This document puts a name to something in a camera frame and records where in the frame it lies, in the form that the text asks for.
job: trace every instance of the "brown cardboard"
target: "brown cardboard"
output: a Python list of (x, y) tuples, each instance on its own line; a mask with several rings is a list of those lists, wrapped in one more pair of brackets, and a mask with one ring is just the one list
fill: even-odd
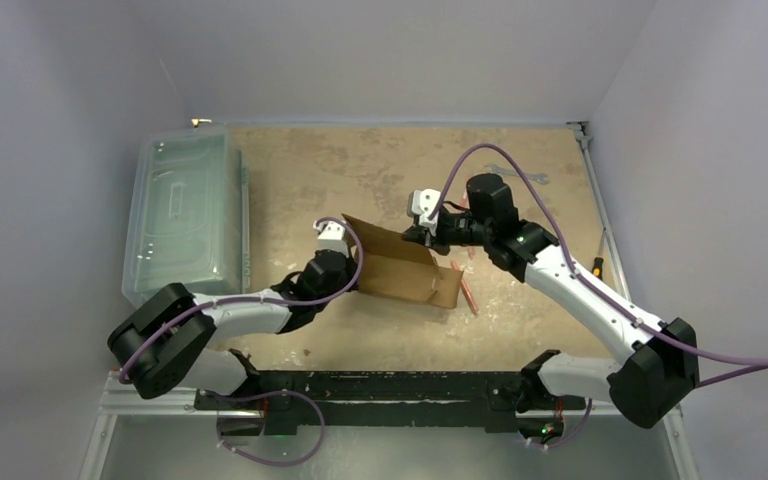
[(437, 265), (427, 248), (403, 241), (399, 232), (346, 214), (343, 218), (363, 245), (361, 293), (449, 309), (458, 305), (463, 272)]

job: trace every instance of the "wrench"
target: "wrench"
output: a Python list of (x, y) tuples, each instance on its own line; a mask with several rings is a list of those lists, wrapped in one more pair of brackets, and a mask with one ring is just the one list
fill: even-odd
[[(487, 173), (495, 173), (496, 175), (507, 175), (509, 177), (519, 176), (519, 174), (516, 173), (516, 170), (502, 168), (495, 163), (488, 163), (487, 165), (484, 165), (484, 169), (487, 171)], [(537, 182), (540, 185), (549, 184), (549, 175), (546, 175), (545, 173), (526, 173), (525, 176), (528, 177), (529, 180)]]

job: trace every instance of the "wall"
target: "wall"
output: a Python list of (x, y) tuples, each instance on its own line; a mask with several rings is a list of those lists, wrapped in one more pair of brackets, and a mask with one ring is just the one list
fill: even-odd
[[(768, 356), (768, 2), (658, 2), (591, 130), (632, 295)], [(684, 405), (704, 478), (768, 478), (768, 371)]]
[(0, 0), (0, 478), (75, 478), (103, 379), (137, 145), (185, 124), (129, 7)]
[(132, 0), (199, 116), (583, 120), (654, 0)]

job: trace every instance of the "yellow and black screwdriver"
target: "yellow and black screwdriver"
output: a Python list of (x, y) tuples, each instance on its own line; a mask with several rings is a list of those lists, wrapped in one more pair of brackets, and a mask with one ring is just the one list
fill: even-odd
[(596, 258), (593, 259), (593, 270), (591, 270), (591, 273), (598, 278), (599, 280), (602, 280), (602, 265), (605, 264), (605, 259), (602, 257), (602, 250), (605, 248), (605, 237), (607, 236), (607, 231), (605, 229), (602, 229), (602, 235), (599, 237), (599, 250), (596, 252)]

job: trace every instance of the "workbench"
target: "workbench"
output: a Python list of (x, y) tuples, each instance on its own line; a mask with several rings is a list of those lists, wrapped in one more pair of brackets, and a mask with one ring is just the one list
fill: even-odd
[[(392, 230), (411, 224), (408, 194), (441, 189), (469, 147), (495, 143), (527, 173), (546, 174), (535, 186), (569, 242), (590, 266), (602, 222), (573, 131), (528, 128), (271, 128), (233, 129), (249, 168), (252, 291), (304, 267), (316, 250), (313, 222), (342, 213)], [(448, 199), (459, 202), (466, 180), (510, 169), (496, 152), (480, 150), (464, 164)], [(520, 217), (551, 228), (518, 177), (504, 176)], [(613, 284), (606, 251), (605, 279)], [(315, 320), (284, 335), (249, 335), (224, 342), (252, 355), (262, 369), (519, 370), (549, 348), (607, 356), (586, 328), (540, 292), (499, 270), (478, 248), (455, 260), (478, 305), (464, 297), (454, 310), (353, 293), (332, 302)]]

